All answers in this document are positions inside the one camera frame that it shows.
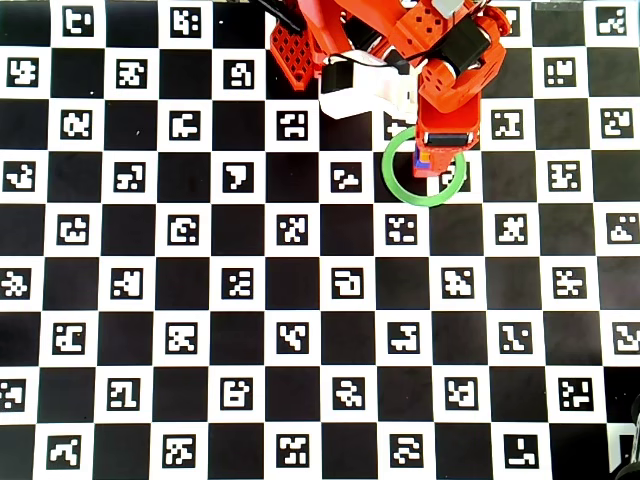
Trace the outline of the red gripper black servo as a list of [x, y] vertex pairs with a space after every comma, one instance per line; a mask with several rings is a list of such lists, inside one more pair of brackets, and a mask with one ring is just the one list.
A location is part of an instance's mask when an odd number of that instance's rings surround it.
[[456, 76], [448, 62], [427, 62], [418, 79], [419, 142], [429, 148], [432, 176], [439, 176], [479, 139], [483, 69]]

